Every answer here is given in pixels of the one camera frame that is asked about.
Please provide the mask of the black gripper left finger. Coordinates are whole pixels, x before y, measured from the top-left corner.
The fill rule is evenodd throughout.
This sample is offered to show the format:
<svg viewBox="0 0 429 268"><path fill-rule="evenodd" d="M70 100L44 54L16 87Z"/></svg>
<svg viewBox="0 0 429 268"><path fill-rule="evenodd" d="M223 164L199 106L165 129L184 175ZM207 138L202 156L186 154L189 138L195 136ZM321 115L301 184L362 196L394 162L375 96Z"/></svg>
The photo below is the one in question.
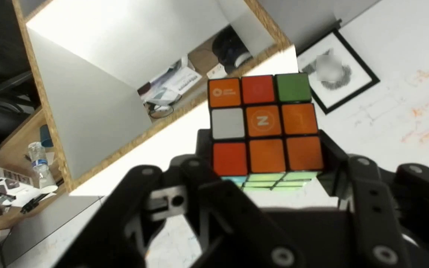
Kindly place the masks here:
<svg viewBox="0 0 429 268"><path fill-rule="evenodd" d="M198 156L166 170L131 169L101 203L55 268L147 268L144 255L166 221L181 217L201 246L192 268L301 268L293 239L238 187Z"/></svg>

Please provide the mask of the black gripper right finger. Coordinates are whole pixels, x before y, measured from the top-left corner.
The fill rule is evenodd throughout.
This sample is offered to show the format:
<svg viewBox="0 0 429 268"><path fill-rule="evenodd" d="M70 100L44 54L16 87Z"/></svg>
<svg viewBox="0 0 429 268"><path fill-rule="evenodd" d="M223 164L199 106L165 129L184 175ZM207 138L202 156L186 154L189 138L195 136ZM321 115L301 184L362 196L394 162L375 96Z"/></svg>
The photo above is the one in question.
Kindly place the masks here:
<svg viewBox="0 0 429 268"><path fill-rule="evenodd" d="M324 170L317 179L353 218L360 260L373 268L429 268L429 167L387 172L318 136Z"/></svg>

